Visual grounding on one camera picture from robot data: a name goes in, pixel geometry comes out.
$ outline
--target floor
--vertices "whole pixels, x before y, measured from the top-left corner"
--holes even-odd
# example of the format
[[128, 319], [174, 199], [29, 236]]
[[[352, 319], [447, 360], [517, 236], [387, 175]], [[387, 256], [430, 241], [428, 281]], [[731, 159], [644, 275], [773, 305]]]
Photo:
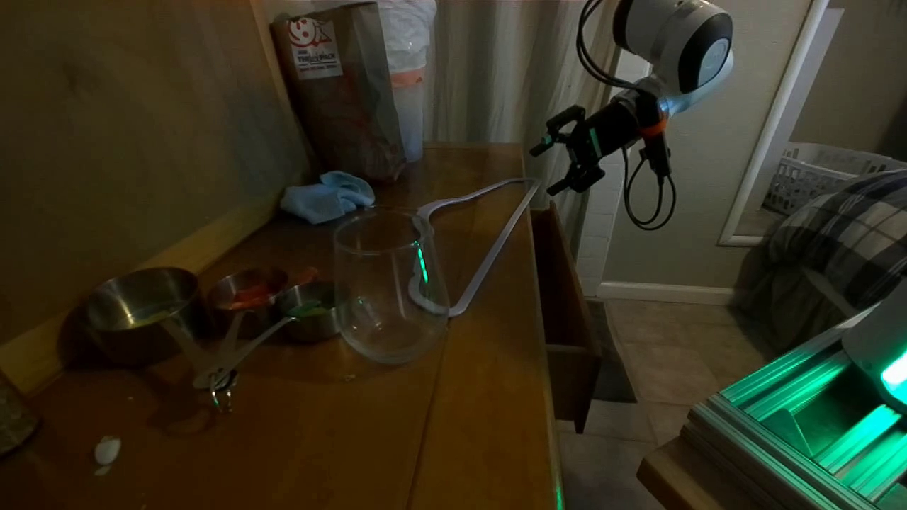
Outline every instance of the floor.
[[593, 399], [587, 430], [559, 423], [561, 482], [570, 510], [661, 506], [634, 478], [639, 460], [675, 440], [685, 410], [760, 368], [761, 328], [724, 305], [600, 304], [638, 403]]

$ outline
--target clear glass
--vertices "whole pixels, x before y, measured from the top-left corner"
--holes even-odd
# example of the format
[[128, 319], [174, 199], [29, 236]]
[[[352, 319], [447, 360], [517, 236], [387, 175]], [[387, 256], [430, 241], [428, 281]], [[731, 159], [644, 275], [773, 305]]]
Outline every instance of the clear glass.
[[347, 349], [410, 362], [447, 328], [447, 292], [430, 224], [401, 212], [356, 215], [333, 230], [333, 317]]

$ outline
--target brown bag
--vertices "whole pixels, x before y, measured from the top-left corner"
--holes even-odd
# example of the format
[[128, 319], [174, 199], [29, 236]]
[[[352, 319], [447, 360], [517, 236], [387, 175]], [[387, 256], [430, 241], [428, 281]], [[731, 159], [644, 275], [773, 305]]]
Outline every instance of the brown bag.
[[275, 20], [271, 37], [296, 120], [328, 169], [394, 181], [405, 166], [373, 2]]

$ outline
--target wall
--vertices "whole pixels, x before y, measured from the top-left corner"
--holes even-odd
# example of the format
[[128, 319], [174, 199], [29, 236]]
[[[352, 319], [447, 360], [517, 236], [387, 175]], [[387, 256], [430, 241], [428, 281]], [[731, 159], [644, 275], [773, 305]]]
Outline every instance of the wall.
[[[736, 69], [706, 101], [669, 125], [676, 215], [661, 233], [619, 215], [602, 281], [733, 287], [746, 250], [717, 247], [773, 90], [808, 11], [808, 0], [717, 0], [733, 15]], [[639, 181], [639, 210], [651, 181]]]
[[0, 345], [308, 172], [247, 0], [0, 5]]
[[907, 159], [907, 5], [841, 0], [841, 26], [792, 142]]

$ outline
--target carpet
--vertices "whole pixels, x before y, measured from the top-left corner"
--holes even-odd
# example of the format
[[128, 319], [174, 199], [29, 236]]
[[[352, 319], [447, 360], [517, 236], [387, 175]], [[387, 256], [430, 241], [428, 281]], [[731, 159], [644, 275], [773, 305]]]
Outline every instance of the carpet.
[[587, 309], [588, 309], [588, 324], [593, 324], [593, 342], [600, 356], [593, 399], [634, 403], [634, 390], [625, 376], [622, 360], [614, 349], [614, 338], [605, 325], [602, 305], [588, 300]]

